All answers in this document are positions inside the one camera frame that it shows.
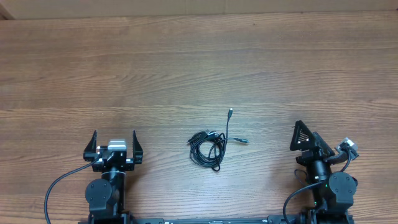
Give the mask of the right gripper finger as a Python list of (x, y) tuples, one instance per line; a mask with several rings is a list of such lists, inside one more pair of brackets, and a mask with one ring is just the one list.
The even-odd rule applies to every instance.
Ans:
[(295, 122), (294, 133), (290, 143), (291, 151), (306, 151), (315, 147), (315, 136), (302, 120)]
[(322, 150), (324, 156), (335, 155), (331, 147), (324, 141), (324, 139), (317, 132), (313, 132), (313, 135), (315, 136), (317, 146)]

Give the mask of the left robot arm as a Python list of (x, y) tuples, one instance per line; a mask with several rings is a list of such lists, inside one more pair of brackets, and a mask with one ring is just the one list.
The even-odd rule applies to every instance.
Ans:
[(143, 149), (132, 132), (132, 157), (128, 158), (128, 145), (124, 139), (110, 140), (107, 146), (97, 146), (97, 132), (83, 151), (83, 159), (90, 163), (101, 177), (91, 181), (85, 190), (89, 203), (88, 223), (132, 224), (131, 212), (125, 210), (126, 173), (143, 160)]

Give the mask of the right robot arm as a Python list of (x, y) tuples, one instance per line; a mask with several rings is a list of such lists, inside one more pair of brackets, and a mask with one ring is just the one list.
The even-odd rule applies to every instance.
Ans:
[[(323, 138), (307, 128), (303, 121), (295, 122), (290, 143), (291, 151), (300, 151), (296, 162), (306, 168), (306, 186), (295, 191), (284, 202), (282, 214), (287, 223), (353, 223), (348, 209), (354, 204), (358, 181), (346, 173), (358, 154), (358, 145), (344, 138), (332, 149)], [(314, 206), (297, 217), (286, 214), (288, 202), (307, 190), (312, 191)]]

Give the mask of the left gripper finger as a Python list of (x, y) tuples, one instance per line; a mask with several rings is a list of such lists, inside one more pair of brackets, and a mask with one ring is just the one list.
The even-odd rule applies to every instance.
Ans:
[(139, 144), (139, 141), (137, 139), (136, 136), (136, 131), (133, 131), (133, 135), (132, 135), (132, 145), (133, 145), (133, 153), (135, 156), (142, 156), (143, 155), (143, 149), (141, 147), (141, 145)]
[(84, 153), (96, 152), (96, 138), (97, 138), (97, 130), (94, 130), (91, 140), (89, 141), (88, 145), (85, 147)]

